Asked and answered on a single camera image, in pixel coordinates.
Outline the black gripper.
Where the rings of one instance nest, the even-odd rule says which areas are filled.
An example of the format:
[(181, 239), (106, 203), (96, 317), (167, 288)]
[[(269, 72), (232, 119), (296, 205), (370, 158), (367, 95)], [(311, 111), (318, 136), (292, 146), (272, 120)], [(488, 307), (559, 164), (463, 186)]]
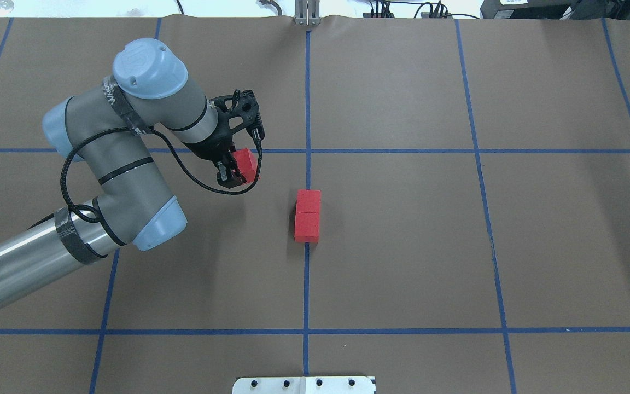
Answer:
[(233, 136), (245, 130), (253, 139), (256, 152), (261, 155), (264, 125), (252, 90), (235, 90), (232, 95), (214, 98), (213, 104), (218, 117), (213, 132), (201, 142), (185, 142), (184, 145), (200, 159), (216, 164), (217, 183), (225, 189), (233, 189), (247, 183), (247, 178), (234, 164), (233, 153), (237, 150)]

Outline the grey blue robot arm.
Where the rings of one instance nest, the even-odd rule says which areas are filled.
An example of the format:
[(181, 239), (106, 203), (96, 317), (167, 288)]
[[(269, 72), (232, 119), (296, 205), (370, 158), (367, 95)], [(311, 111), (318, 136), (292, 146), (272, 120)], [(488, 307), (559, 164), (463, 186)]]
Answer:
[(100, 86), (53, 107), (42, 121), (63, 157), (63, 207), (0, 244), (0, 309), (124, 245), (146, 251), (187, 219), (143, 135), (159, 137), (202, 189), (242, 195), (257, 184), (265, 130), (252, 90), (208, 98), (156, 38), (137, 38)]

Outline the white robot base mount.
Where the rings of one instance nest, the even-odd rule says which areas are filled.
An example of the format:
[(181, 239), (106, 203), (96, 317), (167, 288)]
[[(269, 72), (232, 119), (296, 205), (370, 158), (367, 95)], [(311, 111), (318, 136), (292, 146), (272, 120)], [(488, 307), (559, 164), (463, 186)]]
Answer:
[(369, 376), (285, 376), (243, 377), (235, 381), (232, 393), (376, 393)]

